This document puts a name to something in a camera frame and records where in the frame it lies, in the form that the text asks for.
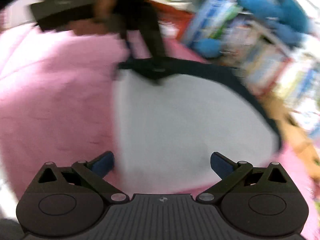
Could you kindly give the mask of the person's left hand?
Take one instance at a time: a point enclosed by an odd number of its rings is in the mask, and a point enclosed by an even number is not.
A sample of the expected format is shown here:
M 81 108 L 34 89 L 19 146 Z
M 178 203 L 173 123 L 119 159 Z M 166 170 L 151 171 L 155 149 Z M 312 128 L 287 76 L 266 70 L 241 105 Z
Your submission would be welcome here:
M 109 18 L 115 3 L 116 0 L 95 0 L 93 19 L 70 22 L 70 29 L 76 36 L 107 34 L 104 21 Z

